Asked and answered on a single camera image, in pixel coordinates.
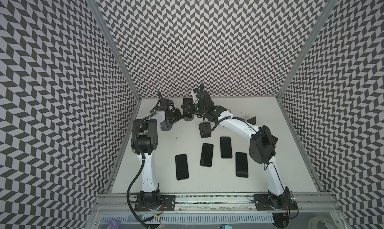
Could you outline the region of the phone teal edge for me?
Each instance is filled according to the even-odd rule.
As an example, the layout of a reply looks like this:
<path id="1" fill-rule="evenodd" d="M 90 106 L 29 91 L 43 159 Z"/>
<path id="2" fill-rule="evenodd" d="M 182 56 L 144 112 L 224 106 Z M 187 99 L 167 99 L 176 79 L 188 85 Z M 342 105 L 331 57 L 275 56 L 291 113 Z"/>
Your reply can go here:
<path id="1" fill-rule="evenodd" d="M 181 105 L 181 108 L 183 110 L 183 117 L 189 117 L 191 115 L 193 115 L 193 105 L 194 105 L 194 101 L 192 98 L 187 98 L 187 97 L 184 97 L 183 98 L 183 104 Z"/>

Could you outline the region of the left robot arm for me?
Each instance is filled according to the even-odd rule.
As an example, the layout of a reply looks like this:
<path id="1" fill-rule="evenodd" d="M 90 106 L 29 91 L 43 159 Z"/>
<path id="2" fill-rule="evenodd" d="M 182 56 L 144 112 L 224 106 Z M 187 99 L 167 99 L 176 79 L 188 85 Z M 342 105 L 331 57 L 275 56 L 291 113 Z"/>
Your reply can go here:
<path id="1" fill-rule="evenodd" d="M 173 124 L 182 118 L 179 109 L 175 108 L 174 102 L 164 98 L 158 91 L 158 101 L 150 114 L 142 119 L 135 119 L 133 122 L 131 147 L 140 161 L 140 168 L 133 180 L 128 186 L 126 200 L 134 218 L 146 229 L 156 229 L 158 225 L 148 225 L 135 212 L 132 204 L 145 207 L 148 210 L 160 210 L 160 213 L 152 216 L 160 216 L 165 208 L 165 201 L 161 198 L 160 184 L 157 181 L 155 160 L 155 151 L 159 144 L 158 127 L 161 131 L 170 131 Z M 142 177 L 142 188 L 136 195 L 136 200 L 130 200 L 131 189 L 139 177 Z"/>

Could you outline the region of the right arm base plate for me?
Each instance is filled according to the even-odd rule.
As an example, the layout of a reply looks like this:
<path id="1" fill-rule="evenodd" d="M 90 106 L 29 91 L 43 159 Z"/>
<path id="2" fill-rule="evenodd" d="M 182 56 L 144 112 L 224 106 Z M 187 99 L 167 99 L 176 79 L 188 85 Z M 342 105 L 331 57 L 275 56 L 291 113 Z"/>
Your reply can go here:
<path id="1" fill-rule="evenodd" d="M 293 198 L 286 196 L 276 197 L 269 194 L 254 194 L 250 196 L 250 201 L 255 204 L 257 211 L 295 211 L 298 205 Z"/>

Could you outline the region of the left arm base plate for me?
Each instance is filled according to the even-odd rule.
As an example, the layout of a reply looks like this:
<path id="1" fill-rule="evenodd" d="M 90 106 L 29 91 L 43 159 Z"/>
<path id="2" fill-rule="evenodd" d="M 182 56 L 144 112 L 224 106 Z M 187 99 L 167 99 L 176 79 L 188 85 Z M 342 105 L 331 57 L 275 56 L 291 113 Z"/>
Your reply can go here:
<path id="1" fill-rule="evenodd" d="M 165 212 L 173 212 L 176 205 L 175 195 L 161 195 L 157 199 L 145 199 L 139 196 L 135 203 L 135 212 L 159 212 L 161 209 Z"/>

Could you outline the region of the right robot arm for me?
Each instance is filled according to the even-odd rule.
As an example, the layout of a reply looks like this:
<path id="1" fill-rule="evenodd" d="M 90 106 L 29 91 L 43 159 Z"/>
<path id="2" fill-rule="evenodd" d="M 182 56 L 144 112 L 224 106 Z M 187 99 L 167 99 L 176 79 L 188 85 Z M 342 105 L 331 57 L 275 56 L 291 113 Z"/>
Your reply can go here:
<path id="1" fill-rule="evenodd" d="M 204 84 L 193 89 L 193 106 L 190 109 L 203 119 L 202 126 L 213 132 L 218 126 L 227 128 L 243 137 L 249 143 L 249 156 L 258 164 L 264 165 L 264 174 L 268 185 L 268 199 L 275 210 L 289 209 L 293 203 L 289 188 L 283 183 L 277 167 L 277 138 L 267 126 L 258 127 L 245 119 L 234 116 L 230 110 L 215 105 Z"/>

